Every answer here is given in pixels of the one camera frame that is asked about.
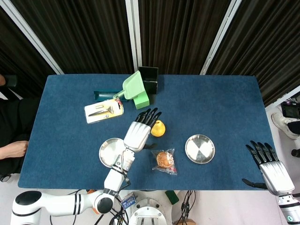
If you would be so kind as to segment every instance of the green dustpan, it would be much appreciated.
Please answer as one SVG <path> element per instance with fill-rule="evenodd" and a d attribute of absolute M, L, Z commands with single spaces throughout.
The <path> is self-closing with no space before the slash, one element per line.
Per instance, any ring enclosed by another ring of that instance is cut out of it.
<path fill-rule="evenodd" d="M 113 96 L 113 99 L 124 95 L 126 99 L 133 99 L 145 91 L 140 71 L 136 71 L 123 82 L 123 90 Z"/>

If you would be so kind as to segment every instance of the blue tablecloth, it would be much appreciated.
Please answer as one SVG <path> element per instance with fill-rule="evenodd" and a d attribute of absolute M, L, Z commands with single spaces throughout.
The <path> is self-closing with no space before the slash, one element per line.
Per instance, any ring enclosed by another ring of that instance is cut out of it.
<path fill-rule="evenodd" d="M 109 168 L 98 157 L 101 144 L 124 138 L 141 110 L 124 103 L 120 117 L 87 124 L 84 106 L 95 103 L 94 90 L 119 90 L 128 75 L 49 76 L 37 112 L 19 180 L 22 188 L 103 189 Z M 252 190 L 241 179 L 262 182 L 245 147 L 250 140 L 273 144 L 262 97 L 255 77 L 216 75 L 159 75 L 155 105 L 166 134 L 147 143 L 157 150 L 175 148 L 178 175 L 153 171 L 150 150 L 135 155 L 128 173 L 139 190 Z M 185 154 L 186 140 L 208 136 L 216 154 L 205 165 Z"/>

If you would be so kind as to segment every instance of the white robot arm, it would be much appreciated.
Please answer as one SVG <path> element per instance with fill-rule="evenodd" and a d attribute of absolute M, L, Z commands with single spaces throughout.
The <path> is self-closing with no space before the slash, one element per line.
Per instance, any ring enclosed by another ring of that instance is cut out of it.
<path fill-rule="evenodd" d="M 156 111 L 157 108 L 140 113 L 130 125 L 124 138 L 126 150 L 118 156 L 109 171 L 103 191 L 66 196 L 48 195 L 39 191 L 21 193 L 13 203 L 11 225 L 38 225 L 42 207 L 52 216 L 77 215 L 91 207 L 101 214 L 110 212 L 123 181 L 130 184 L 127 173 L 135 159 L 134 154 L 143 149 L 151 128 L 161 114 L 155 114 Z"/>
<path fill-rule="evenodd" d="M 258 168 L 262 172 L 264 183 L 252 183 L 242 179 L 247 185 L 268 189 L 271 194 L 278 196 L 278 205 L 288 224 L 300 224 L 300 202 L 292 195 L 295 186 L 285 165 L 279 161 L 274 149 L 267 143 L 251 141 L 254 148 L 246 145 Z"/>

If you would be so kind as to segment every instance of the black curtain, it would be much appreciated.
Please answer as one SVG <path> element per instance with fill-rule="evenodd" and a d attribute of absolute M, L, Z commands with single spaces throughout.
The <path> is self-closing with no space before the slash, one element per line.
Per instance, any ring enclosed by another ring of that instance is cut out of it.
<path fill-rule="evenodd" d="M 254 75 L 265 105 L 300 85 L 300 1 L 243 0 L 207 74 Z"/>
<path fill-rule="evenodd" d="M 132 73 L 125 1 L 12 0 L 64 73 Z"/>
<path fill-rule="evenodd" d="M 15 74 L 22 97 L 40 96 L 46 78 L 54 71 L 0 7 L 0 74 Z"/>
<path fill-rule="evenodd" d="M 139 0 L 143 66 L 199 74 L 229 0 Z"/>

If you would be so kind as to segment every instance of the metal plate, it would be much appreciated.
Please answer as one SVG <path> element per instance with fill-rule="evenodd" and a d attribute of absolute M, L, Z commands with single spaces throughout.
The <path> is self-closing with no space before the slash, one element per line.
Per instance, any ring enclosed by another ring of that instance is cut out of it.
<path fill-rule="evenodd" d="M 120 155 L 125 148 L 124 142 L 120 138 L 110 138 L 106 140 L 99 149 L 100 161 L 106 167 L 111 168 L 118 155 Z"/>
<path fill-rule="evenodd" d="M 205 164 L 215 156 L 214 143 L 207 136 L 193 135 L 186 142 L 187 157 L 195 163 Z"/>

